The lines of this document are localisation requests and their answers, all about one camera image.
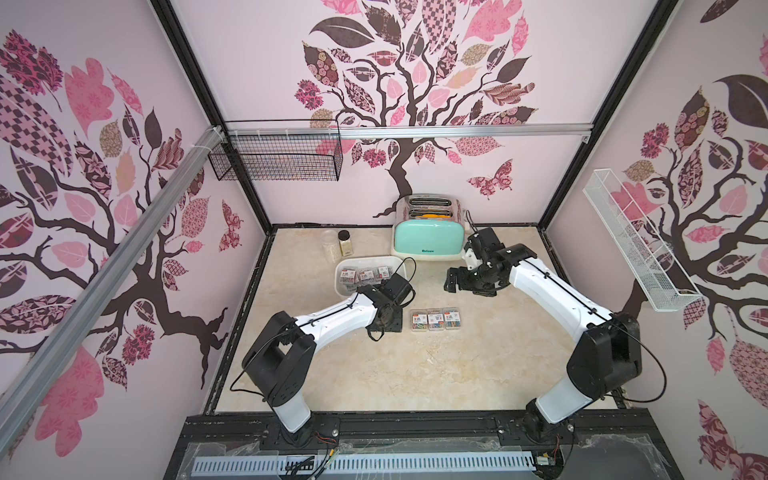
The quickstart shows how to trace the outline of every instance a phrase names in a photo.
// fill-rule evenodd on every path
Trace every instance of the butterfly decal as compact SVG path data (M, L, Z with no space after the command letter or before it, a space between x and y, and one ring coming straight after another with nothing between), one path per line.
M232 209L224 200L221 201L221 210L224 213L224 220L227 222L227 231L224 232L219 242L220 252L229 247L236 248L240 245L240 235L236 230L240 229L240 224L243 222L237 214L232 212Z
M470 185L480 189L480 194L485 195L491 200L491 195L496 193L496 187L499 190L512 189L512 179L509 174L512 172L512 160L504 162L496 171L493 178L472 177L469 180Z

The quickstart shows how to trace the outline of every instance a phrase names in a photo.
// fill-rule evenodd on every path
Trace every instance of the white wire basket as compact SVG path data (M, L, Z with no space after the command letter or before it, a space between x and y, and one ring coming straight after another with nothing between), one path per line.
M654 310L676 312L702 297L674 256L671 245L662 241L655 224L648 220L610 168L595 170L584 194L608 228ZM677 284L668 274L673 269L682 272L675 275L682 279Z

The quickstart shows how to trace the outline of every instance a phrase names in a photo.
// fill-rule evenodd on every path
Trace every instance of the toaster slot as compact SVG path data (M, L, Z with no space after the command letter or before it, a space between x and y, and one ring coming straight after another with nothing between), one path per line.
M408 203L413 206L424 206L424 207L450 207L452 205L452 202L447 198L437 198L437 197L411 198L408 200Z

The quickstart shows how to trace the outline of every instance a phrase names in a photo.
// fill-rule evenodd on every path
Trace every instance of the aluminum rail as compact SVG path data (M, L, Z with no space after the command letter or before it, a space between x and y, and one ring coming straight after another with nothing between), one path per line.
M335 128L236 128L230 125L230 136L238 135L313 135L335 134ZM338 130L342 139L360 138L447 138L447 137L511 137L533 135L589 135L592 124L523 124L523 125L449 125L431 127L349 127Z
M210 149L218 145L222 137L220 127L212 127L203 133L167 185L158 192L104 267L5 391L0 400L0 458L5 457L16 436L64 371L144 249L157 235L168 212L203 167Z

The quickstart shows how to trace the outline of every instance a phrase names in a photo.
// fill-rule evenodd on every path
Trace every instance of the clear plastic container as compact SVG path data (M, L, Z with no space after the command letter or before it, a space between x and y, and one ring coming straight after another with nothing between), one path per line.
M462 318L458 314L458 308L455 306L442 309L442 317L445 321L446 330L455 330L462 327Z
M445 318L442 315L442 309L435 308L427 310L427 327L430 331L442 330L445 328Z
M411 310L411 330L414 332L427 331L427 311Z

